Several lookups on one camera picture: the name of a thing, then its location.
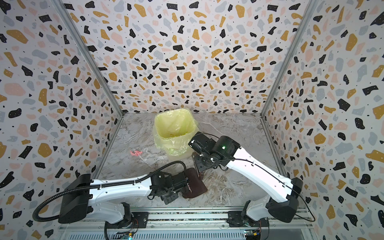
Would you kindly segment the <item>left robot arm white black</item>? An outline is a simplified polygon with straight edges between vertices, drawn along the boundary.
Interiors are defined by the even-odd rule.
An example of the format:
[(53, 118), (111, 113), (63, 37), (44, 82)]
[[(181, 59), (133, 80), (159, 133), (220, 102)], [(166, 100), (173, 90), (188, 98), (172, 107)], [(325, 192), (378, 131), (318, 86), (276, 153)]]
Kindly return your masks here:
[(91, 180), (89, 174), (81, 175), (66, 190), (59, 214), (60, 224), (71, 224), (83, 219), (106, 221), (109, 224), (131, 220), (130, 205), (112, 201), (127, 197), (159, 197), (166, 205), (178, 198), (178, 193), (190, 192), (191, 178), (186, 172), (171, 175), (159, 172), (146, 180), (139, 177), (123, 180)]

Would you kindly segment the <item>bin with yellow bag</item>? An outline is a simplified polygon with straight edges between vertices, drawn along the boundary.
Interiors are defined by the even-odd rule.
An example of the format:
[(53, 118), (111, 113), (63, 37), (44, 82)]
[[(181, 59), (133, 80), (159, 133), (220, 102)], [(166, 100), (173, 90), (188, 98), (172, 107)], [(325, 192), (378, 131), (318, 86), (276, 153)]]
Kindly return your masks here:
[(155, 146), (165, 152), (172, 161), (192, 155), (194, 150), (189, 146), (189, 142), (198, 131), (198, 122), (188, 109), (159, 113), (154, 119)]

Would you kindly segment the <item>brown dustpan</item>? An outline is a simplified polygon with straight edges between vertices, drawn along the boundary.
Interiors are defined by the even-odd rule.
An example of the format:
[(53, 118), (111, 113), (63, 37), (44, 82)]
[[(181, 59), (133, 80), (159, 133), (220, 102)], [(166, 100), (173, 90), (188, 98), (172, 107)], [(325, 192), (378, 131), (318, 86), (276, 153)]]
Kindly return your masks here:
[(186, 177), (188, 178), (188, 184), (187, 187), (182, 191), (183, 198), (193, 199), (208, 191), (195, 168), (187, 169)]

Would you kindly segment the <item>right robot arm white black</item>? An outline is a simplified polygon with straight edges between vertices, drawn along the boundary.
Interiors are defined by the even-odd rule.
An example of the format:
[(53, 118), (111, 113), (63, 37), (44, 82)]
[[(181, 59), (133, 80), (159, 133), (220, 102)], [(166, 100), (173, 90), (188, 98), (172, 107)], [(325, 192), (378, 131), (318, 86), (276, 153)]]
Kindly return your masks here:
[(290, 179), (262, 164), (239, 143), (228, 136), (218, 140), (210, 134), (196, 133), (188, 143), (198, 173), (218, 167), (236, 171), (263, 189), (268, 195), (257, 201), (247, 201), (241, 213), (243, 221), (252, 223), (273, 217), (290, 223), (297, 214), (303, 181)]

